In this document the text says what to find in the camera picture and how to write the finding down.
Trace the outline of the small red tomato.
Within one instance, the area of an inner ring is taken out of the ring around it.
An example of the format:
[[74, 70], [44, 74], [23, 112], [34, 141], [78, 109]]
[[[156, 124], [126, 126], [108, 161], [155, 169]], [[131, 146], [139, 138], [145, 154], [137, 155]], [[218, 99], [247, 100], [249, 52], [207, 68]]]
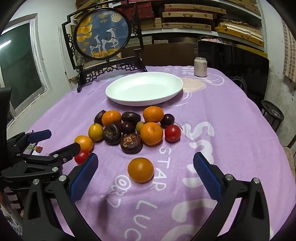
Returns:
[[74, 160], [78, 165], [82, 165], [87, 160], [88, 156], [88, 151], [81, 150], [79, 154], [74, 157]]

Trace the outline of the yellow orange fruit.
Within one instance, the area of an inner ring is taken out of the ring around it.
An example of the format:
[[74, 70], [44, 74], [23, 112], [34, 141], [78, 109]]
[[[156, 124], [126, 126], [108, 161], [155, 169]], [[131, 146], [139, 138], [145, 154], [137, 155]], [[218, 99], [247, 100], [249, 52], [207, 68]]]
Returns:
[[80, 149], [82, 151], [90, 152], [93, 149], [93, 141], [88, 136], [83, 136], [83, 135], [77, 136], [74, 142], [80, 145]]

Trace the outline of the yellow kumquat fruit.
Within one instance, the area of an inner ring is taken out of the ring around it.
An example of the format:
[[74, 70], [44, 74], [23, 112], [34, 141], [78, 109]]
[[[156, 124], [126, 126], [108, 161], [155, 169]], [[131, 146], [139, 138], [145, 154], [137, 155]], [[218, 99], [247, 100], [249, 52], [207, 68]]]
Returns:
[[89, 127], [88, 136], [93, 140], [93, 142], [99, 142], [103, 139], [103, 127], [94, 123]]

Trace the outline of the dark wrinkled passion fruit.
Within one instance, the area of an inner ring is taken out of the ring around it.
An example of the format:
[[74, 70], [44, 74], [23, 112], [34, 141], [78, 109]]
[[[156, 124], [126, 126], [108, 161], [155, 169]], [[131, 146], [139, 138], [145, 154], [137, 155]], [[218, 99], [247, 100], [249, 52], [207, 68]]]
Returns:
[[102, 117], [103, 115], [106, 113], [105, 110], [101, 110], [94, 118], [94, 123], [97, 123], [101, 126], [104, 126], [104, 124], [102, 123]]

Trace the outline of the orange mandarin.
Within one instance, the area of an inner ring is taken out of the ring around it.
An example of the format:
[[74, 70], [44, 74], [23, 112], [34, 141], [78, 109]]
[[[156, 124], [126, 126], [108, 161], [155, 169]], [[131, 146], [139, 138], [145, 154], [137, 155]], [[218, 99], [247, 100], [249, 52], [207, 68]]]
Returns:
[[121, 114], [117, 110], [109, 110], [103, 114], [101, 121], [104, 126], [121, 123]]
[[154, 146], [163, 139], [163, 129], [158, 123], [145, 123], [140, 130], [140, 137], [146, 145]]
[[145, 122], [160, 122], [164, 117], [164, 111], [158, 106], [149, 106], [143, 111], [143, 117]]

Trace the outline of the smooth orange fruit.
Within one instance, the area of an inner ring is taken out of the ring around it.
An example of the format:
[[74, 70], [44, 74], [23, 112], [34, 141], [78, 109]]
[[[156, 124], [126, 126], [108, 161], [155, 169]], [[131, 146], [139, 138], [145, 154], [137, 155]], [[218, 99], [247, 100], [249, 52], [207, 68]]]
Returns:
[[149, 159], [139, 157], [130, 161], [127, 172], [133, 181], [145, 183], [153, 177], [154, 166]]

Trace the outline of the red cherry tomato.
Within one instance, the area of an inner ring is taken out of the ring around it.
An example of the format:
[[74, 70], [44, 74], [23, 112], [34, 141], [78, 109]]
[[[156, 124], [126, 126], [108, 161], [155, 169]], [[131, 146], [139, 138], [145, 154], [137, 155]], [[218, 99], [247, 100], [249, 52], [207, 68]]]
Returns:
[[181, 129], [177, 125], [169, 125], [165, 129], [165, 139], [170, 143], [178, 142], [181, 138]]

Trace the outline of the dark purple plum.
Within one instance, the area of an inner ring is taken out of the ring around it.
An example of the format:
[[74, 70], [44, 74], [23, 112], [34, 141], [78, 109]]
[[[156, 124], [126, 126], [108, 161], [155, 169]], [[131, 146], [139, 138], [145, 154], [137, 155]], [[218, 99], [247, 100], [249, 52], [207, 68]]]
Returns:
[[126, 121], [126, 122], [121, 123], [120, 129], [121, 129], [121, 132], [123, 135], [127, 135], [130, 133], [135, 133], [136, 125], [134, 123]]
[[170, 113], [165, 114], [163, 119], [160, 121], [162, 128], [167, 128], [168, 126], [173, 125], [174, 123], [175, 117]]

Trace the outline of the brown wrinkled passion fruit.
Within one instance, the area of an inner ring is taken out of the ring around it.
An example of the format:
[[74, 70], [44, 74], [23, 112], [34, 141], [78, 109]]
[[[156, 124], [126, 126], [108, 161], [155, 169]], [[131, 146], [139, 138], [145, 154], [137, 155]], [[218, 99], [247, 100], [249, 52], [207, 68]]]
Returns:
[[120, 147], [126, 154], [137, 154], [142, 150], [143, 142], [139, 134], [129, 133], [121, 138]]

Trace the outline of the small green yellow fruit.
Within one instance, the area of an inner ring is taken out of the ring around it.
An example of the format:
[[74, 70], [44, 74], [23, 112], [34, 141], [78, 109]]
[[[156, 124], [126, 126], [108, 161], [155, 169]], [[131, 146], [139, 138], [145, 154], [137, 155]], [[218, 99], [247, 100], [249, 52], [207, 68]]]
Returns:
[[141, 131], [141, 129], [142, 129], [142, 127], [143, 127], [143, 125], [145, 124], [145, 122], [144, 121], [139, 121], [138, 123], [137, 123], [137, 125], [136, 125], [136, 132], [140, 135], [140, 131]]

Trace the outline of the purple printed tablecloth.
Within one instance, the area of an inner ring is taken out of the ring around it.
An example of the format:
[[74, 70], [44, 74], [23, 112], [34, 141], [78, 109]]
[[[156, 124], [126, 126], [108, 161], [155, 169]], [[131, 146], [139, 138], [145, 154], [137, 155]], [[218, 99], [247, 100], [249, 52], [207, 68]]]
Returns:
[[216, 205], [193, 167], [201, 152], [238, 180], [260, 179], [267, 200], [270, 234], [295, 205], [295, 179], [276, 133], [257, 105], [216, 69], [197, 78], [192, 67], [152, 67], [177, 75], [184, 90], [161, 105], [182, 127], [177, 143], [144, 146], [154, 177], [139, 184], [128, 175], [134, 158], [119, 146], [95, 144], [98, 169], [76, 206], [102, 240], [189, 240]]

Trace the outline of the black round stool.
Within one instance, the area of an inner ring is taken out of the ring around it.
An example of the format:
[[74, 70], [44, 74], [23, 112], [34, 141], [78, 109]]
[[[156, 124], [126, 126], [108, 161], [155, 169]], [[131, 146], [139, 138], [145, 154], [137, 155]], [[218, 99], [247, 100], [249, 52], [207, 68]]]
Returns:
[[285, 118], [283, 112], [275, 104], [267, 100], [262, 100], [261, 105], [262, 115], [276, 132]]

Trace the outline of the white oval plate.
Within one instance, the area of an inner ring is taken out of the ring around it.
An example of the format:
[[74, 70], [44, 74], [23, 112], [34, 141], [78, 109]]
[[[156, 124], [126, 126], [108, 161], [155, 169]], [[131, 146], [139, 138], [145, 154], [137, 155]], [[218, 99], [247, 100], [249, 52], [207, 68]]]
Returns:
[[109, 99], [124, 106], [148, 106], [166, 102], [183, 90], [181, 78], [165, 72], [142, 72], [121, 77], [105, 90]]

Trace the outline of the round deer picture screen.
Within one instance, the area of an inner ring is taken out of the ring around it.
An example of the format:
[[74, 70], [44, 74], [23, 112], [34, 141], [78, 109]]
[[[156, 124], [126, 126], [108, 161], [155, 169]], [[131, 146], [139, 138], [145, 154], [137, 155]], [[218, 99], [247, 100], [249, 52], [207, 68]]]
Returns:
[[[129, 18], [118, 8], [111, 8], [112, 1], [97, 2], [70, 13], [62, 24], [62, 33], [72, 68], [77, 71], [77, 92], [97, 77], [114, 70], [146, 71], [142, 61], [144, 43], [137, 3], [131, 6]], [[128, 45], [131, 37], [139, 39], [140, 47], [133, 56], [116, 59]]]

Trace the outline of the pale drink can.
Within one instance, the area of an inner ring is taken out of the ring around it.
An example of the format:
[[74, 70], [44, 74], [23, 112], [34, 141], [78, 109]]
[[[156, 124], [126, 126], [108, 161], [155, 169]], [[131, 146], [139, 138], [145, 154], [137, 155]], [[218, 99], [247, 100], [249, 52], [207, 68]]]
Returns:
[[207, 60], [203, 57], [196, 57], [194, 60], [194, 75], [197, 77], [207, 76]]

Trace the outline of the shelf with stacked boxes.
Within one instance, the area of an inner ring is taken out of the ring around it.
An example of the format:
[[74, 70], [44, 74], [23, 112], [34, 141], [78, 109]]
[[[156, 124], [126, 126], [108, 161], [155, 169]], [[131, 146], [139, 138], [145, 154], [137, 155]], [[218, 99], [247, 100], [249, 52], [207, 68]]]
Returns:
[[207, 38], [265, 55], [263, 16], [257, 1], [116, 1], [102, 3], [130, 20], [138, 20], [144, 36]]

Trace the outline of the window with white frame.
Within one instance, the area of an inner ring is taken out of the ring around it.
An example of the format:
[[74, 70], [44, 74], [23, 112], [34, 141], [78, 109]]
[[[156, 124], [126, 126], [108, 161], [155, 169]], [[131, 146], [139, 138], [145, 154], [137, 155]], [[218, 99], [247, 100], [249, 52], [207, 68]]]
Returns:
[[1, 87], [12, 89], [8, 124], [52, 89], [38, 34], [38, 15], [10, 21], [1, 33]]

